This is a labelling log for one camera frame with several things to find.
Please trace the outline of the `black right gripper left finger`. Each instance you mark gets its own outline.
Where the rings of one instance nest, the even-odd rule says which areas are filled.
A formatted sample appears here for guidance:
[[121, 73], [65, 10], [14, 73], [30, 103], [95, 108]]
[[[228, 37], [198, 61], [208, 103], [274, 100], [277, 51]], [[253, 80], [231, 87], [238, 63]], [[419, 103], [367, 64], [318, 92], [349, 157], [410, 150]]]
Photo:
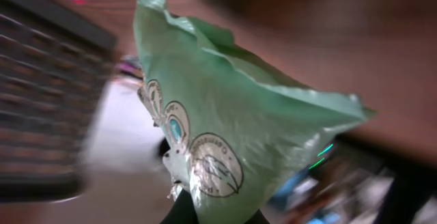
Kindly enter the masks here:
[[190, 193], [182, 190], [174, 205], [160, 224], [198, 224]]

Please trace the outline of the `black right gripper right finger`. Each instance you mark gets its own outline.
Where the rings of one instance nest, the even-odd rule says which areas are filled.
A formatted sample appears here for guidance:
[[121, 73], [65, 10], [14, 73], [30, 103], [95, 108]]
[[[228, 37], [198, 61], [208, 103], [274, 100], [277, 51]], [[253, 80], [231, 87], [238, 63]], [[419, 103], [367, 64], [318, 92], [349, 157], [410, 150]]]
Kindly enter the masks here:
[[266, 217], [258, 210], [248, 221], [244, 224], [270, 224]]

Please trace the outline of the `light green wet wipes pack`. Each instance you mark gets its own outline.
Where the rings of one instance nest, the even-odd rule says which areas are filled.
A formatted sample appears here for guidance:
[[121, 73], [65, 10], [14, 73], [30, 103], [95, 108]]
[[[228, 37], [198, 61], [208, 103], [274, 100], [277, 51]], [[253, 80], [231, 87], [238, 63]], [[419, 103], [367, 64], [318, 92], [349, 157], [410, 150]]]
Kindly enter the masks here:
[[200, 223], [247, 222], [336, 135], [372, 116], [353, 94], [283, 74], [230, 31], [170, 14], [166, 0], [137, 0], [133, 29], [139, 98]]

